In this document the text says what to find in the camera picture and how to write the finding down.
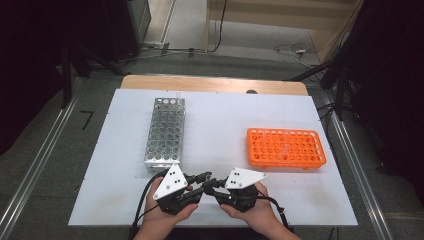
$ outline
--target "cable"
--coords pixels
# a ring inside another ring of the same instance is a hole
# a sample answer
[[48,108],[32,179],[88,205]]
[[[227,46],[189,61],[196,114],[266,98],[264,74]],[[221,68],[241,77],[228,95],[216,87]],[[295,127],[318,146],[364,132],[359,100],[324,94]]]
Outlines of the cable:
[[336,41],[336,39],[342,34],[342,32],[344,32],[347,29],[347,27],[352,23],[351,20],[352,20],[353,16],[355,15],[355,13],[358,11],[360,5],[362,5],[362,2],[360,4],[358,4],[358,5],[356,5],[355,9],[353,10],[352,14],[349,17],[349,20],[347,20],[347,23],[342,28],[342,30],[325,47],[322,47],[320,50],[318,50],[317,53],[319,53],[322,50],[328,48],[334,41]]
[[125,59],[123,61],[132,61],[132,60],[139,60],[139,59],[149,59],[149,58],[156,58],[156,57],[165,57],[165,56],[169,56],[169,55],[174,55],[174,54],[190,54],[190,53],[200,53],[200,54],[206,54],[203,50],[200,52],[197,51],[189,51],[186,50],[186,52],[181,51],[177,51],[177,52],[169,52],[166,54],[161,54],[161,55],[152,55],[152,56],[145,56],[145,57],[135,57],[135,58],[129,58],[129,59]]
[[143,206],[144,198],[147,195],[147,191],[149,190],[150,185],[152,185],[153,181],[155,181],[156,178],[165,176],[167,172],[168,172],[168,169],[165,169],[162,172],[157,173],[146,184],[146,187],[144,188],[143,193],[141,194],[140,201],[138,203],[137,211],[136,211],[136,214],[135,214],[135,217],[134,217],[134,222],[131,225],[131,228],[130,228],[130,231],[129,231],[129,234],[128,234],[128,239],[129,240],[131,240],[131,239],[133,239],[135,237],[136,229],[137,229],[137,224],[138,224],[138,221],[141,219],[141,217],[144,216],[146,213],[152,211],[153,209],[155,209],[158,206],[158,205],[156,205],[155,207],[149,209],[148,211],[146,211],[143,214],[141,214],[141,216],[139,216],[140,215],[140,211],[141,211],[141,207]]
[[[215,9],[218,9],[218,1],[215,1]],[[214,44],[215,44],[215,47],[216,47],[216,43],[218,42],[216,39],[217,39],[217,37],[218,37],[218,34],[217,34],[217,31],[216,31],[216,23],[217,23],[217,21],[216,21],[216,19],[218,18],[218,11],[215,11],[215,22],[214,22]]]
[[212,51],[208,51],[208,53],[215,52],[219,48],[219,45],[221,45],[221,40],[222,40],[222,24],[224,22],[224,15],[225,15],[225,9],[226,9],[226,7],[227,7],[227,0],[225,0],[225,2],[224,2],[224,8],[222,9],[221,23],[219,24],[219,41],[218,41],[218,44],[215,46],[215,48]]
[[339,228],[338,227],[332,227],[330,230],[330,233],[328,234],[327,240],[330,240],[333,237],[334,230],[336,230],[337,234],[337,240],[339,240]]
[[152,208],[150,208],[149,210],[147,210],[147,211],[145,211],[143,214],[141,214],[139,217],[138,217],[138,220],[140,220],[144,215],[146,215],[147,213],[149,213],[149,212],[151,212],[151,211],[153,211],[155,208],[157,208],[157,207],[159,207],[159,204],[156,204],[156,206],[154,206],[154,207],[152,207]]
[[294,233],[294,229],[289,226],[289,223],[287,221],[286,215],[284,214],[284,208],[283,207],[280,207],[280,205],[278,204],[277,200],[275,200],[272,197],[265,196],[259,190],[258,190],[258,192],[260,194],[262,194],[263,196],[250,196],[250,197],[237,196],[235,198],[237,198],[237,199],[245,199],[245,200],[249,200],[249,199],[262,199],[262,200],[268,200],[268,201],[270,201],[277,208],[277,211],[280,214],[281,222],[283,223],[284,227],[286,227],[289,231],[291,231],[292,233]]
[[319,119],[322,120],[323,118],[325,118],[325,129],[324,129],[324,133],[325,133],[325,136],[327,137],[328,144],[330,144],[330,150],[333,153],[334,160],[335,160],[336,166],[337,166],[337,170],[339,170],[339,174],[340,174],[340,176],[342,176],[342,173],[341,173],[341,170],[340,170],[339,159],[337,158],[336,151],[334,151],[334,146],[333,146],[333,143],[330,140],[330,136],[329,136],[329,133],[328,133],[328,128],[329,128],[329,125],[330,125],[330,119],[331,119],[331,116],[333,115],[333,112],[334,112],[334,105],[335,105],[334,103],[330,103],[330,104],[327,104],[327,105],[324,105],[322,107],[317,108],[317,110],[322,109],[322,108],[325,108],[325,107],[329,107],[330,108]]
[[[324,75],[325,75],[325,73],[323,72],[323,71],[325,71],[325,70],[322,70],[321,72],[317,72],[317,73],[315,73],[315,74],[314,74],[314,76],[316,77],[316,79],[318,80],[318,82],[319,82],[319,81],[321,81],[321,78],[320,78],[320,77],[318,77],[318,76],[317,76],[317,74],[318,74],[318,73],[321,73],[321,74],[324,74]],[[311,82],[315,82],[315,80],[312,80],[310,77],[307,77],[307,78],[309,79],[309,81],[311,81]]]
[[[299,50],[302,50],[302,52],[299,54],[299,53],[296,53],[296,54],[298,54],[299,56],[295,56],[295,54],[293,53],[293,51],[292,51],[292,48],[293,47],[296,47],[296,46],[299,46],[299,45],[303,45],[304,47],[302,47],[302,48],[300,48]],[[283,46],[289,46],[288,47],[288,53],[282,53],[281,51],[280,51],[280,47],[283,47]],[[317,52],[308,52],[308,49],[309,49],[310,47],[309,47],[309,45],[308,44],[306,44],[306,43],[291,43],[291,44],[280,44],[280,45],[278,45],[278,46],[275,46],[274,47],[274,51],[276,52],[276,53],[278,53],[278,54],[281,54],[281,55],[290,55],[296,62],[298,62],[298,63],[300,63],[302,66],[304,66],[304,67],[306,67],[306,69],[305,69],[305,72],[308,70],[308,69],[311,69],[311,68],[313,68],[313,67],[315,67],[315,66],[319,66],[319,65],[308,65],[308,64],[306,64],[306,63],[304,63],[304,62],[302,62],[301,60],[300,60],[300,58],[303,56],[303,54],[305,54],[305,53],[317,53]],[[318,81],[320,81],[321,79],[316,75],[316,74],[314,74],[314,76],[318,79]]]

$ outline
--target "human hand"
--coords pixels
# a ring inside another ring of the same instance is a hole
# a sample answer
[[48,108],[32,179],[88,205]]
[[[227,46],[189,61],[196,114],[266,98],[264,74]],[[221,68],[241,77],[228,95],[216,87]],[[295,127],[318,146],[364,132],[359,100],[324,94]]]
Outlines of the human hand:
[[155,179],[150,187],[149,193],[147,193],[144,212],[149,211],[152,208],[154,209],[144,215],[140,230],[134,240],[165,239],[177,223],[190,217],[193,211],[197,208],[197,204],[190,204],[175,216],[162,212],[159,207],[155,208],[158,203],[153,199],[153,194],[158,189],[162,179],[163,177]]
[[[263,184],[258,182],[255,186],[260,193],[268,197],[268,190]],[[230,217],[245,221],[253,230],[271,240],[299,239],[277,219],[268,200],[256,200],[255,207],[244,213],[226,204],[222,204],[221,209]]]

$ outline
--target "black cable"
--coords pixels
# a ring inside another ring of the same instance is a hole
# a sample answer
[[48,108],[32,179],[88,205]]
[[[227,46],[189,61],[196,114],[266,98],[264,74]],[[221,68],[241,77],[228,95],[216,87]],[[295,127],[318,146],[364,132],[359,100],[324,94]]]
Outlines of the black cable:
[[334,108],[329,110],[329,114],[325,117],[325,135],[327,136],[328,143],[330,144],[331,151],[333,152],[334,159],[336,160],[337,169],[339,170],[340,176],[342,175],[340,170],[339,158],[337,157],[336,151],[334,150],[333,142],[330,140],[329,128],[330,128],[330,120],[333,115]]
[[129,231],[129,234],[128,234],[128,239],[129,240],[132,240],[135,237],[136,230],[137,230],[137,224],[138,224],[138,221],[140,220],[140,218],[142,216],[144,216],[146,213],[152,211],[154,208],[157,207],[157,206],[155,206],[154,208],[149,209],[148,211],[144,212],[141,216],[139,216],[140,215],[140,211],[141,211],[141,207],[143,206],[144,198],[147,195],[147,191],[149,190],[150,185],[152,185],[153,181],[155,181],[156,178],[165,176],[167,172],[168,172],[168,169],[163,170],[160,173],[157,173],[146,184],[146,187],[144,188],[143,194],[141,194],[141,198],[140,198],[140,201],[138,203],[138,207],[137,207],[137,211],[136,211],[136,214],[135,214],[134,222],[132,223],[131,228],[130,228],[130,231]]
[[321,106],[321,107],[317,107],[317,110],[321,110],[321,109],[323,109],[323,108],[326,108],[326,107],[333,107],[334,106],[334,103],[329,103],[329,104],[325,104],[325,105],[323,105],[323,106]]
[[330,233],[328,234],[327,240],[330,240],[333,237],[334,227],[331,228]]
[[149,210],[147,210],[147,211],[145,211],[144,213],[142,213],[139,217],[138,217],[138,221],[144,216],[144,215],[146,215],[147,213],[149,213],[149,212],[151,212],[151,211],[153,211],[155,208],[157,208],[157,207],[159,207],[159,204],[156,204],[156,206],[154,206],[154,207],[152,207],[152,208],[150,208]]
[[265,196],[259,190],[258,190],[258,192],[260,194],[262,194],[263,196],[251,196],[251,197],[237,196],[237,197],[234,197],[234,198],[236,198],[236,199],[246,199],[246,200],[248,200],[248,199],[262,199],[262,200],[268,200],[268,201],[270,201],[277,208],[277,211],[280,214],[281,222],[283,223],[284,227],[286,227],[290,232],[294,233],[294,229],[289,226],[289,222],[287,221],[286,215],[284,214],[284,208],[283,207],[280,207],[280,205],[278,204],[277,200],[275,200],[272,197]]
[[328,111],[327,111],[327,113],[326,114],[324,114],[324,115],[322,115],[320,118],[319,118],[319,120],[322,120],[323,118],[325,118],[325,117],[327,117],[329,114],[332,114],[333,113],[333,107],[331,107]]
[[224,22],[224,15],[225,15],[225,8],[227,7],[227,0],[225,0],[224,2],[224,8],[222,9],[222,15],[221,15],[221,23],[219,24],[219,40],[218,40],[218,44],[215,46],[215,48],[212,51],[208,51],[208,52],[215,52],[218,48],[219,45],[221,45],[221,39],[222,39],[222,23]]
[[355,15],[355,13],[358,11],[360,5],[362,5],[362,4],[356,5],[355,9],[353,10],[352,14],[350,15],[349,19],[346,22],[346,25],[342,28],[342,30],[325,47],[322,47],[321,49],[319,49],[317,51],[317,53],[321,52],[323,49],[328,48],[334,41],[336,41],[336,39],[343,33],[343,31],[345,31],[347,29],[347,27],[351,24],[351,20],[352,20],[353,16]]
[[155,49],[157,49],[157,50],[169,50],[169,51],[176,51],[176,52],[178,52],[178,51],[181,51],[181,52],[201,52],[201,53],[204,53],[205,52],[205,50],[203,50],[203,49],[198,49],[198,48],[167,48],[167,49],[162,49],[162,48],[155,48]]

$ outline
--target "gray carpet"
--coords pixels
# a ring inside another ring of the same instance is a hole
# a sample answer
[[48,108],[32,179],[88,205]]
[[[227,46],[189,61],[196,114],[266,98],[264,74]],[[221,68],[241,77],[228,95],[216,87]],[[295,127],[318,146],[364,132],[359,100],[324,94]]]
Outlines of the gray carpet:
[[[193,76],[238,77],[264,80],[283,80],[304,71],[295,63],[261,61],[246,58],[195,55],[171,55],[120,63],[119,66],[133,74],[175,74]],[[81,184],[94,146],[107,114],[115,89],[120,87],[122,76],[95,67],[90,79],[85,80],[80,98],[40,176],[10,239],[127,239],[127,228],[77,228],[68,227],[78,187]],[[308,92],[317,106],[324,105],[322,90],[316,82],[304,80]],[[0,208],[4,209],[10,196],[19,185],[52,126],[61,105],[58,93],[27,127],[12,149],[0,156]],[[87,127],[87,114],[93,111]],[[375,171],[378,164],[372,145],[361,124],[353,123],[350,114],[345,120],[355,149],[367,176],[372,183],[385,213],[417,213],[422,206],[413,188],[397,176]],[[351,204],[359,222],[357,227],[340,228],[340,239],[377,239],[349,164],[334,129],[330,127],[330,140],[340,162],[346,190],[352,195]],[[393,217],[388,222],[395,239],[422,239],[424,221]],[[302,239],[327,239],[330,228],[296,228]]]

